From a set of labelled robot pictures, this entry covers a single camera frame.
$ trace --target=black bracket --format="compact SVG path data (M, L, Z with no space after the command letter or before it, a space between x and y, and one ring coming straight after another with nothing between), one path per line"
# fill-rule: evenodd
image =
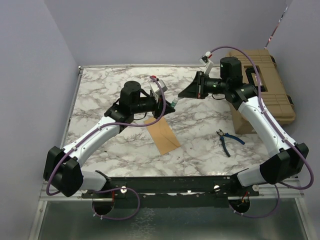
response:
M49 150L43 172L44 180L49 180L54 168L64 155L63 149L59 149L56 146ZM63 164L58 168L51 184L66 197L70 197L79 190L83 181L84 176L77 159L67 156Z
M250 196L259 195L252 186L234 185L231 176L111 177L109 189L123 186L134 189L139 194L142 208L227 208L228 197L242 197L247 191ZM88 191L82 198L111 199L112 193ZM114 204L115 208L134 208L137 197L129 190L126 193L116 191Z

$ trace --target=cable clip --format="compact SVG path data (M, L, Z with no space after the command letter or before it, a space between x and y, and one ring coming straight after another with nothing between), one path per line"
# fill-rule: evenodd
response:
M268 112L268 109L264 108L264 110L261 111L261 114L264 114L266 112Z

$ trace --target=metal frame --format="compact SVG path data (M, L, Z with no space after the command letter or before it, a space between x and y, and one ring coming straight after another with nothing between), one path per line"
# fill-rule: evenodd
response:
M140 67L140 68L150 68L150 67L203 67L200 64L114 64L114 65L88 65L88 66L79 66L79 75L76 83L76 89L73 94L72 103L69 109L68 118L65 124L63 136L61 139L60 147L63 147L67 138L72 113L76 104L77 94L79 91L83 70L84 68L130 68L130 67ZM290 178L284 181L290 185L300 186L300 181L298 178ZM307 238L309 240L316 240L317 235L315 228L313 226L312 220L309 216L308 209L305 204L304 194L302 191L294 190L291 188L287 188L281 184L277 184L279 188L279 193L281 198L294 198L297 204L297 208L303 223L304 230L306 232ZM82 192L78 191L71 197L65 197L63 194L59 193L55 196L47 196L46 195L46 187L47 183L44 182L42 185L42 189L40 192L39 203L36 211L36 215L32 224L32 228L29 234L29 240L35 240L39 238L39 234L41 231L42 222L45 216L47 203L49 201L112 201L111 198L100 198L100 199L93 199L93 198L82 198ZM259 196L252 196L251 199L274 199L277 197L277 192L275 187L270 184L261 185L259 188ZM239 199L239 197L228 197L229 200Z
M45 217L47 203L47 201L39 201L38 203L38 207L36 209L35 217L28 238L29 240L35 240L39 238L42 222Z
M314 224L311 220L311 217L309 215L305 199L304 198L296 198L295 203L296 203L296 206L298 208L298 211L299 211L299 214L301 217L301 221L303 224L303 228L304 228L306 237L309 240L318 240L315 226L314 226Z

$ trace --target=reflective metal surface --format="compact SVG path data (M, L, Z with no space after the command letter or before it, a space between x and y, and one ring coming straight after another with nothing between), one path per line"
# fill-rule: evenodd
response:
M271 210L275 199L253 199L248 214ZM111 212L124 217L132 210ZM229 208L144 208L125 221L93 217L91 202L48 202L41 240L306 240L295 199L282 199L279 211L248 219Z

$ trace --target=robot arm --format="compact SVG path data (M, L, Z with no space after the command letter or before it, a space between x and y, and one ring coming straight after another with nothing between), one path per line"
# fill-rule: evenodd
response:
M162 80L156 79L156 81L157 83L150 84L150 94L141 89L138 82L127 81L121 89L120 98L94 127L62 149L54 146L49 150L43 178L67 197L78 190L100 191L106 186L110 181L106 175L99 171L81 171L81 167L101 145L130 125L134 120L134 114L152 112L156 119L161 116L164 100L159 87L163 92L167 87ZM174 111L175 109L166 101L164 115Z
M179 98L204 99L208 94L224 94L225 99L233 105L253 126L266 146L270 159L234 174L235 185L247 187L254 184L276 184L286 178L298 174L304 163L288 144L295 146L306 158L309 152L304 144L297 144L277 123L262 101L261 110L255 86L244 84L241 62L236 57L224 57L220 60L220 77L210 78L209 73L198 71L193 82L179 93ZM285 136L285 140L274 130L272 123Z

